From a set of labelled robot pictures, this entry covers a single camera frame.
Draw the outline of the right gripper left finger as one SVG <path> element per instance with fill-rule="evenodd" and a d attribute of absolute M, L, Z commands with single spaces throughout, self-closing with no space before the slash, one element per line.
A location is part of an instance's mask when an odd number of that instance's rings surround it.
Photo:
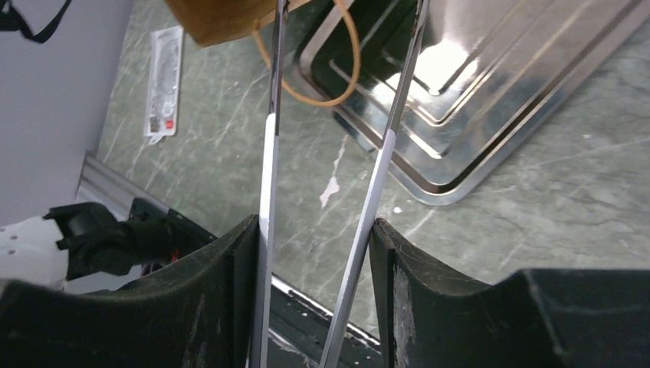
<path fill-rule="evenodd" d="M 115 291 L 1 282 L 3 367 L 243 367 L 258 217 Z"/>

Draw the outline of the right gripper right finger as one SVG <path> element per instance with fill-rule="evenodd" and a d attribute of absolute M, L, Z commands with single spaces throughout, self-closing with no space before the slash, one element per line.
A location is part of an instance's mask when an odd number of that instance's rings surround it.
<path fill-rule="evenodd" d="M 386 367 L 647 367 L 649 272 L 455 270 L 385 219 L 369 237 Z"/>

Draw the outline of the metal tongs white handles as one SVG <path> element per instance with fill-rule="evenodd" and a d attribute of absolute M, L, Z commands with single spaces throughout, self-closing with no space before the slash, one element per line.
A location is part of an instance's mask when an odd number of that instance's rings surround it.
<path fill-rule="evenodd" d="M 346 263 L 346 269 L 327 338 L 323 345 L 323 353 L 320 358 L 321 367 L 335 367 L 339 361 L 353 299 L 359 282 L 360 272 L 363 268 L 363 259 L 368 247 L 369 234 L 376 218 L 383 184 L 391 163 L 397 132 L 402 121 L 402 113 L 409 94 L 422 37 L 425 33 L 428 7 L 429 3 L 427 1 L 419 1 L 417 3 L 415 22 L 410 31 L 410 41 L 405 63 L 403 64 L 398 87 L 396 88 L 396 93 L 392 101 L 382 144 L 376 157 L 373 174 L 367 189 L 350 255 Z M 284 29 L 286 27 L 288 13 L 289 4 L 286 1 L 277 2 L 276 9 L 274 10 L 272 56 L 269 62 L 271 77 L 270 99 L 268 115 L 264 125 L 264 155 L 258 218 L 258 269 L 251 352 L 249 354 L 249 365 L 251 367 L 265 367 L 268 361 L 271 269 L 274 251 L 274 210 L 281 121 L 281 92 L 283 89 L 282 46 L 284 43 Z"/>

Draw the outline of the green paper bag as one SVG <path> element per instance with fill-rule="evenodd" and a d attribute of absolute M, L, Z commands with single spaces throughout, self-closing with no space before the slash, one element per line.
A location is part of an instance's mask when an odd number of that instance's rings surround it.
<path fill-rule="evenodd" d="M 274 20 L 276 1 L 267 0 L 166 0 L 169 10 L 200 47 L 209 47 L 251 35 L 265 64 L 271 59 L 259 29 Z M 361 46 L 356 24 L 343 1 L 333 0 L 347 28 L 353 56 L 350 81 L 341 95 L 331 100 L 319 101 L 294 90 L 286 81 L 282 87 L 297 100 L 315 107 L 335 107 L 344 102 L 355 90 L 361 71 Z"/>

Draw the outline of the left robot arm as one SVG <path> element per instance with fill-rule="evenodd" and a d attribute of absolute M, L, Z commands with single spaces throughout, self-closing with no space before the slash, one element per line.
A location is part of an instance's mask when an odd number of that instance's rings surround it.
<path fill-rule="evenodd" d="M 179 212 L 136 201 L 120 221 L 99 202 L 63 205 L 1 227 L 1 293 L 12 284 L 62 291 L 93 274 L 144 277 L 213 242 Z"/>

